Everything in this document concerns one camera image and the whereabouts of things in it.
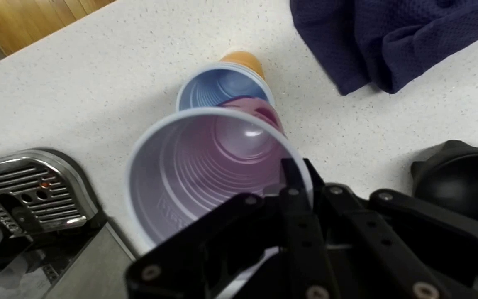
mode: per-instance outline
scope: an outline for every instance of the chrome drip tray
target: chrome drip tray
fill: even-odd
[[[0,223],[12,238],[87,225],[98,213],[80,170],[54,150],[0,158]]]

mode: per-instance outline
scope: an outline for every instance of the blue cup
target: blue cup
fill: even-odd
[[[233,99],[259,99],[274,107],[274,97],[263,77],[239,64],[213,64],[191,77],[176,99],[176,112],[198,107],[221,107]]]

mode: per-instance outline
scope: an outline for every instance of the towel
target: towel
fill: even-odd
[[[342,95],[397,94],[478,40],[478,0],[291,0],[294,26]]]

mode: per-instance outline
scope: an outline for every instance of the cup stack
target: cup stack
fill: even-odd
[[[296,163],[312,202],[311,177],[284,137],[261,62],[233,52],[195,74],[178,94],[176,114],[136,143],[130,207],[160,245],[238,193],[286,187],[284,158]]]

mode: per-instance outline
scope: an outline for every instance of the metal grate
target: metal grate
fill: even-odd
[[[12,195],[40,223],[44,231],[55,231],[72,220],[85,218],[75,205],[70,190],[63,180],[49,168],[20,168],[0,175],[0,195]],[[24,235],[17,220],[10,217],[0,203],[0,223],[20,236]]]

